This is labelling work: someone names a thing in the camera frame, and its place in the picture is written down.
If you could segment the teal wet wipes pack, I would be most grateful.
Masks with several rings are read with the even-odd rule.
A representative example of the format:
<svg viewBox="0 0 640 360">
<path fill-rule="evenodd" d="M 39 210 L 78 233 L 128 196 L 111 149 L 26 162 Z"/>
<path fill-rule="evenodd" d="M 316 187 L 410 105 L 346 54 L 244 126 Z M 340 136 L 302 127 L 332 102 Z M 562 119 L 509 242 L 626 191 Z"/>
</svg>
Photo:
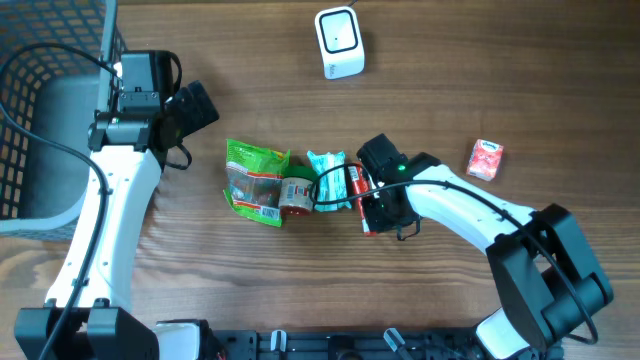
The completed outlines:
<svg viewBox="0 0 640 360">
<path fill-rule="evenodd" d="M 346 155 L 344 152 L 315 154 L 311 150 L 307 152 L 307 157 L 311 163 L 311 167 L 321 175 L 338 165 L 345 163 Z M 333 170 L 320 178 L 318 183 L 318 200 L 320 202 L 333 201 L 347 197 L 347 187 L 345 181 L 345 172 L 343 168 Z M 349 202 L 341 202 L 332 205 L 316 205 L 315 209 L 319 212 L 333 212 L 341 208 L 351 208 Z"/>
</svg>

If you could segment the green snack bag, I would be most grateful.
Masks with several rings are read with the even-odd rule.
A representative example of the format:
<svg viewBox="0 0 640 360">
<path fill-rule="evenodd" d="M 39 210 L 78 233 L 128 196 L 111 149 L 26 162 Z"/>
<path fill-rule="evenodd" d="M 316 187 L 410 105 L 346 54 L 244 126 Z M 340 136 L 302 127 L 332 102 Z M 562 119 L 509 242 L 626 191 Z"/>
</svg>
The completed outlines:
<svg viewBox="0 0 640 360">
<path fill-rule="evenodd" d="M 283 220 L 279 199 L 290 152 L 283 153 L 234 139 L 228 139 L 226 145 L 228 187 L 223 193 L 228 204 L 242 217 L 280 227 Z"/>
</svg>

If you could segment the green lid small jar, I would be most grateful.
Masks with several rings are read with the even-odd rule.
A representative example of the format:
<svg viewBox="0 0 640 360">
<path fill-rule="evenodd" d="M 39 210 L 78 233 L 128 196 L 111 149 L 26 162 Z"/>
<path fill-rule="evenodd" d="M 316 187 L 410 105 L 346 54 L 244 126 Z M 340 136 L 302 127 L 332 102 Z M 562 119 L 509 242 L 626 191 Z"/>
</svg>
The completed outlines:
<svg viewBox="0 0 640 360">
<path fill-rule="evenodd" d="M 283 215 L 307 216 L 313 211 L 310 189 L 316 172 L 306 166 L 289 166 L 281 182 L 279 209 Z"/>
</svg>

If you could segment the orange tissue pack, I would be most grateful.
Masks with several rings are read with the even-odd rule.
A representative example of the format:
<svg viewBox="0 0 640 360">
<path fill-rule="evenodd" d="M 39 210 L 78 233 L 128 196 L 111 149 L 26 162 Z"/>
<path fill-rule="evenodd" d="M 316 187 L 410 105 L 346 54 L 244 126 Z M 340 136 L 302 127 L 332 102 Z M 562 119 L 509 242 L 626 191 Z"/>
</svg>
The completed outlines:
<svg viewBox="0 0 640 360">
<path fill-rule="evenodd" d="M 500 167 L 503 152 L 502 145 L 478 139 L 473 146 L 466 173 L 485 181 L 493 180 Z"/>
</svg>

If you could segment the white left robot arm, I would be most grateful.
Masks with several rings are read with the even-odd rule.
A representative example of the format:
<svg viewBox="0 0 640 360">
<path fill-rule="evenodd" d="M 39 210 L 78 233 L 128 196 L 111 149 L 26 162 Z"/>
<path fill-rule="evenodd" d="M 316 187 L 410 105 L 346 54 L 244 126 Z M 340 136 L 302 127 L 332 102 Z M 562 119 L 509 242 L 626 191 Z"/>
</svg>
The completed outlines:
<svg viewBox="0 0 640 360">
<path fill-rule="evenodd" d="M 14 334 L 29 359 L 205 359 L 219 346 L 204 320 L 149 328 L 130 313 L 134 257 L 169 149 L 218 120 L 200 82 L 182 86 L 178 57 L 130 51 L 110 70 L 116 107 L 89 128 L 89 182 L 66 263 L 40 308 Z"/>
</svg>

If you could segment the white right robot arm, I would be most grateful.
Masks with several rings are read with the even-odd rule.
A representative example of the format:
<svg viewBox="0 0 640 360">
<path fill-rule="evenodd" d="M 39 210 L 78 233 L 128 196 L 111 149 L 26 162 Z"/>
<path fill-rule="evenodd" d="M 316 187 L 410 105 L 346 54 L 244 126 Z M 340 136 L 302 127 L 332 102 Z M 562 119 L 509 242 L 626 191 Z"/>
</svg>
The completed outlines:
<svg viewBox="0 0 640 360">
<path fill-rule="evenodd" d="M 433 220 L 487 258 L 501 306 L 475 328 L 493 359 L 546 355 L 614 299 L 607 275 L 575 217 L 551 204 L 542 210 L 510 203 L 459 178 L 439 159 L 408 158 L 383 134 L 357 152 L 371 185 L 362 199 L 372 231 L 402 230 Z"/>
</svg>

